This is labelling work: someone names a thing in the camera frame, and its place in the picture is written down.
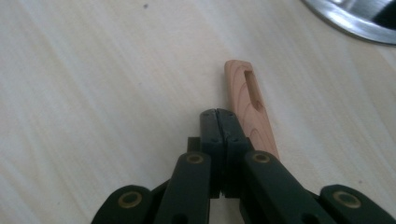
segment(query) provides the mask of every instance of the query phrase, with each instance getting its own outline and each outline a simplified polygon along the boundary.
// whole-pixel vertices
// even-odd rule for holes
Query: wood grain surface
[[[230,60],[224,65],[231,109],[238,117],[254,149],[270,152],[279,159],[264,100],[251,63]]]
[[[125,185],[169,178],[199,114],[253,64],[279,157],[396,217],[396,49],[300,1],[0,1],[0,223],[90,223]],[[237,200],[210,223],[243,223]]]

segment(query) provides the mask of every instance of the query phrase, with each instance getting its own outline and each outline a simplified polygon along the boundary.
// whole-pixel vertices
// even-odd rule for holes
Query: slot in wooden handle
[[[232,111],[256,150],[279,159],[270,120],[250,63],[231,60],[224,65]]]

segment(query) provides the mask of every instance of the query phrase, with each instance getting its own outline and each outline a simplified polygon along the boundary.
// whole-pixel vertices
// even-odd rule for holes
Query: wooden tool handle
[[[224,65],[232,111],[256,150],[279,159],[270,120],[250,63],[231,60]]]

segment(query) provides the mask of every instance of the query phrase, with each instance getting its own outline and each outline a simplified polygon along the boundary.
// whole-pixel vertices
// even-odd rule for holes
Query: table
[[[168,179],[199,114],[253,64],[283,164],[396,217],[396,49],[300,1],[1,1],[0,220],[90,223],[125,185]],[[237,200],[210,223],[243,223]]]

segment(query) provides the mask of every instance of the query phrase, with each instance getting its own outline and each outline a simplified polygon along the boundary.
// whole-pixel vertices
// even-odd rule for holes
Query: rivet
[[[270,161],[270,158],[267,155],[261,154],[261,153],[255,153],[252,157],[252,159],[256,162],[261,162],[261,163],[266,163]]]
[[[336,191],[333,195],[334,199],[342,204],[343,206],[349,208],[359,208],[361,207],[361,201],[354,195],[347,193],[342,190]]]
[[[129,191],[122,194],[119,197],[119,206],[122,208],[136,207],[141,202],[142,202],[142,195],[137,191]]]
[[[204,161],[204,158],[198,154],[192,154],[187,157],[187,162],[193,163],[193,164],[198,164]]]

